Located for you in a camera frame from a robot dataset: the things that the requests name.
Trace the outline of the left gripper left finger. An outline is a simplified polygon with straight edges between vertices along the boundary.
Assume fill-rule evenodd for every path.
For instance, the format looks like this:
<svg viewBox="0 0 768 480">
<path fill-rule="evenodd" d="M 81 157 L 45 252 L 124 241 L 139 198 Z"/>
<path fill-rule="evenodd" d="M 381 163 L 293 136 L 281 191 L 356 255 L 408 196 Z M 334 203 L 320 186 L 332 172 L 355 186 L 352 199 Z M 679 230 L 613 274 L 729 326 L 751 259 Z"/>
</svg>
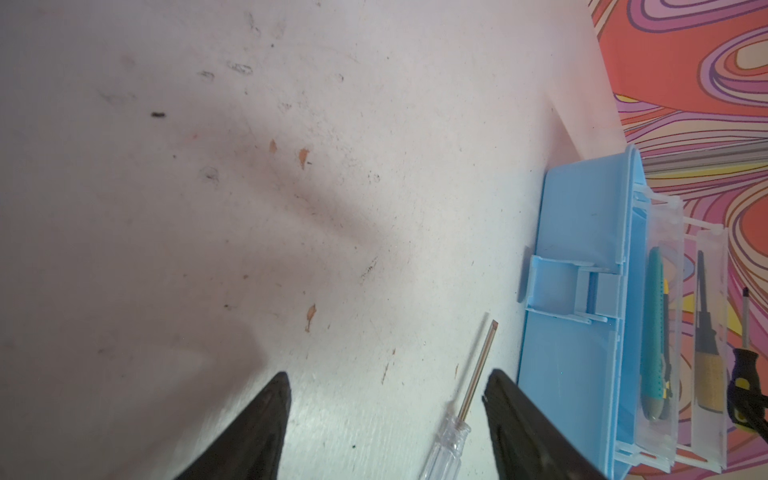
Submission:
<svg viewBox="0 0 768 480">
<path fill-rule="evenodd" d="M 277 373 L 179 479 L 275 479 L 291 408 L 291 386 Z"/>
</svg>

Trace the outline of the yellow black screwdriver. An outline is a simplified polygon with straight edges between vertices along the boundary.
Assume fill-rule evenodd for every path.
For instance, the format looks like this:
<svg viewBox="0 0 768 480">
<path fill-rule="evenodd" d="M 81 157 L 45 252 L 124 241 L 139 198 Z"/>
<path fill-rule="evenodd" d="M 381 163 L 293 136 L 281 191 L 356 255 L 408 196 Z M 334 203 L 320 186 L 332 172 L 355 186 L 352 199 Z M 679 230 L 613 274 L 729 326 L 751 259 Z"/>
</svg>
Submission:
<svg viewBox="0 0 768 480">
<path fill-rule="evenodd" d="M 757 369 L 759 355 L 750 348 L 750 290 L 742 289 L 741 346 L 733 349 L 734 366 L 727 387 L 727 413 L 733 425 L 767 442 L 767 396 Z"/>
</svg>

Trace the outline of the blue plastic tool box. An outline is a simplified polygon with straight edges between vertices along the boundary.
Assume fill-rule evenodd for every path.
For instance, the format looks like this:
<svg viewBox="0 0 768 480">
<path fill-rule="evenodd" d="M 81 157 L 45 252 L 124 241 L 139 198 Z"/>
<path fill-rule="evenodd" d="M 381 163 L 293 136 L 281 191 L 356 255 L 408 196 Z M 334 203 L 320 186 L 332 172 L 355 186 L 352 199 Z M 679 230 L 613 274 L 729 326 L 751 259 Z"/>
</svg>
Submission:
<svg viewBox="0 0 768 480">
<path fill-rule="evenodd" d="M 670 472 L 727 465 L 728 415 L 694 393 L 697 251 L 727 386 L 724 226 L 690 218 L 681 198 L 654 191 L 640 152 L 562 165 L 544 179 L 526 283 L 518 386 L 606 477 L 638 466 Z M 641 405 L 648 253 L 659 247 L 669 285 L 671 398 L 666 419 Z"/>
</svg>

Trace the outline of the teal utility knife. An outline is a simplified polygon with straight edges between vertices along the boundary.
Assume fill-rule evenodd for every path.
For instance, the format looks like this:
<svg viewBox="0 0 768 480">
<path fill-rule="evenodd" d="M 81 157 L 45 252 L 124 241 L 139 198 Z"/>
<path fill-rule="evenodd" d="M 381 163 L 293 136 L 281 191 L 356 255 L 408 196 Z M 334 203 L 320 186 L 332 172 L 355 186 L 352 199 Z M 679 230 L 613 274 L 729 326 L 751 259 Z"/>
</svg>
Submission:
<svg viewBox="0 0 768 480">
<path fill-rule="evenodd" d="M 643 307 L 641 405 L 650 422 L 666 419 L 671 398 L 669 285 L 659 247 L 648 253 Z"/>
</svg>

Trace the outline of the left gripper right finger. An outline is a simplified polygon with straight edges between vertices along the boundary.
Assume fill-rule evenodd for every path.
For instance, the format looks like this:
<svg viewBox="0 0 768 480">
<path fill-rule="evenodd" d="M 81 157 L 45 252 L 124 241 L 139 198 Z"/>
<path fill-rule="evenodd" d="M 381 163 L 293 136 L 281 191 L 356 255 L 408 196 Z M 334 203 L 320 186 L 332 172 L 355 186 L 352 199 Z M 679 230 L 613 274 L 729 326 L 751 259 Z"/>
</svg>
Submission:
<svg viewBox="0 0 768 480">
<path fill-rule="evenodd" d="M 605 477 L 502 370 L 491 372 L 483 404 L 501 479 Z"/>
</svg>

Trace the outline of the clear handled screwdriver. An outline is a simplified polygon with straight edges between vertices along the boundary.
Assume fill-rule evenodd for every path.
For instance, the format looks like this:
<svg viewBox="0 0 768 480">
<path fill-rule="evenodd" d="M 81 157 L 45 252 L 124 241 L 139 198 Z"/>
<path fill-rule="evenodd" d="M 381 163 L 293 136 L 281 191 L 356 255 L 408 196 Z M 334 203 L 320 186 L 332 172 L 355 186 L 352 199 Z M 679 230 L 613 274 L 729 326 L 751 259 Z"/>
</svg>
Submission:
<svg viewBox="0 0 768 480">
<path fill-rule="evenodd" d="M 497 330 L 498 322 L 492 320 L 458 414 L 447 416 L 442 423 L 421 471 L 421 480 L 456 480 L 458 478 L 464 447 L 471 432 L 471 427 L 467 424 L 466 419 Z"/>
</svg>

